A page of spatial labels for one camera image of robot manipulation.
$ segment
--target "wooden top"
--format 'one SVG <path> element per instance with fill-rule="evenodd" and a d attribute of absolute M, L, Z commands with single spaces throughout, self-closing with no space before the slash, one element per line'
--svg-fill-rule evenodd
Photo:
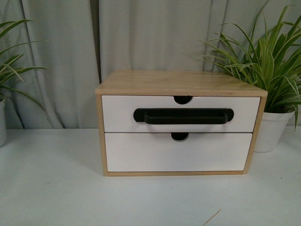
<path fill-rule="evenodd" d="M 114 71 L 96 89 L 99 95 L 266 97 L 267 91 L 223 73 Z"/>

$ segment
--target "spider plant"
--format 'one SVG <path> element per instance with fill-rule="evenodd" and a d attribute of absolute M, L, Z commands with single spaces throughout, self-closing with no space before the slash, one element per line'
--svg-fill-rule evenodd
<path fill-rule="evenodd" d="M 265 33 L 255 40 L 256 24 L 268 2 L 257 13 L 249 35 L 239 25 L 233 24 L 243 34 L 247 43 L 245 47 L 224 33 L 220 33 L 218 39 L 204 43 L 216 53 L 211 56 L 214 60 L 210 62 L 226 74 L 268 91 L 265 112 L 295 111 L 296 125 L 298 105 L 301 104 L 301 44 L 297 43 L 301 37 L 301 16 L 294 23 L 283 21 L 289 6 L 284 7 L 278 22 L 271 29 L 267 29 L 264 19 Z M 212 41 L 219 41 L 221 48 L 213 45 Z"/>
<path fill-rule="evenodd" d="M 19 26 L 20 24 L 24 24 L 28 21 L 30 21 L 30 20 L 7 21 L 7 22 L 1 23 L 0 24 L 0 43 L 4 42 L 3 39 L 9 31 L 11 31 L 15 27 Z M 0 49 L 0 101 L 2 101 L 4 99 L 3 90 L 6 89 L 6 90 L 10 90 L 12 92 L 21 94 L 21 95 L 29 98 L 30 100 L 35 102 L 41 109 L 44 110 L 43 106 L 37 100 L 35 100 L 31 96 L 27 95 L 26 93 L 24 93 L 20 90 L 17 90 L 15 88 L 12 88 L 11 86 L 8 85 L 8 83 L 10 81 L 14 82 L 15 78 L 18 78 L 21 81 L 23 81 L 20 74 L 23 74 L 23 73 L 31 71 L 31 70 L 45 69 L 44 67 L 16 67 L 15 66 L 16 62 L 23 56 L 23 54 L 17 54 L 17 55 L 5 57 L 5 56 L 9 55 L 10 49 L 15 48 L 17 46 L 29 44 L 32 42 L 34 42 L 34 41 L 26 42 L 26 43 L 19 43 L 19 44 L 12 45 L 5 49 Z"/>

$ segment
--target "potted plant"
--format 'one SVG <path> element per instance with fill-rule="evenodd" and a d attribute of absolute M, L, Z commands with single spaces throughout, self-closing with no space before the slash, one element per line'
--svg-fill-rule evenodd
<path fill-rule="evenodd" d="M 296 128 L 298 105 L 301 104 L 301 44 L 297 43 L 301 37 L 301 16 L 295 23 L 283 21 L 288 6 L 284 7 L 271 29 L 267 29 L 264 20 L 265 33 L 255 40 L 256 24 L 268 2 L 257 13 L 249 35 L 239 25 L 233 24 L 243 34 L 246 47 L 224 33 L 220 33 L 218 39 L 204 42 L 216 53 L 211 56 L 215 62 L 210 62 L 226 74 L 268 91 L 256 152 L 268 152 L 276 147 L 293 113 Z M 282 32 L 283 28 L 288 28 L 288 32 Z M 222 46 L 216 47 L 212 41 L 219 41 Z"/>
<path fill-rule="evenodd" d="M 30 20 L 19 20 L 19 21 L 8 21 L 0 24 L 0 43 L 4 43 L 4 37 L 5 35 L 14 29 L 15 27 L 19 26 L 20 24 L 26 23 Z M 20 74 L 25 73 L 30 70 L 34 69 L 45 69 L 44 67 L 18 67 L 16 66 L 16 62 L 23 56 L 23 54 L 17 54 L 17 55 L 10 55 L 9 50 L 12 48 L 15 48 L 20 45 L 29 44 L 31 42 L 27 43 L 19 43 L 16 45 L 12 45 L 10 47 L 0 49 L 0 146 L 4 145 L 6 141 L 6 126 L 5 126 L 5 116 L 4 116 L 4 106 L 5 106 L 5 96 L 4 96 L 4 90 L 10 90 L 12 92 L 21 94 L 33 102 L 35 102 L 41 109 L 44 110 L 43 106 L 35 99 L 30 97 L 24 92 L 21 92 L 17 89 L 14 89 L 13 87 L 9 86 L 9 82 L 14 82 L 15 79 L 21 78 Z"/>

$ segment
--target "wooden frame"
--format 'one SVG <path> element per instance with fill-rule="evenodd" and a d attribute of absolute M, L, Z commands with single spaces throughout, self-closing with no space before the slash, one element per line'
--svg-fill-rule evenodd
<path fill-rule="evenodd" d="M 251 164 L 267 91 L 222 73 L 181 71 L 115 71 L 95 91 L 104 176 L 183 176 L 246 174 Z M 245 168 L 241 171 L 109 172 L 103 125 L 103 95 L 260 97 Z"/>

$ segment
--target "gray curtain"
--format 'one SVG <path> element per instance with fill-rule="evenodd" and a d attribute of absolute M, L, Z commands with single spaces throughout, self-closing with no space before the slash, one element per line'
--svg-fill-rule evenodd
<path fill-rule="evenodd" d="M 218 38 L 216 33 L 243 38 L 236 23 L 249 31 L 266 0 L 100 0 L 101 76 L 117 69 L 217 70 L 197 61 L 211 49 L 199 41 Z M 286 19 L 301 12 L 300 0 L 271 0 L 264 10 L 273 26 L 282 8 L 290 7 Z M 264 32 L 258 24 L 256 35 Z"/>
<path fill-rule="evenodd" d="M 8 44 L 41 40 L 14 49 L 30 72 L 16 87 L 39 100 L 46 114 L 20 95 L 7 93 L 7 128 L 97 128 L 99 85 L 89 0 L 1 0 L 1 21 L 34 22 L 9 32 Z"/>

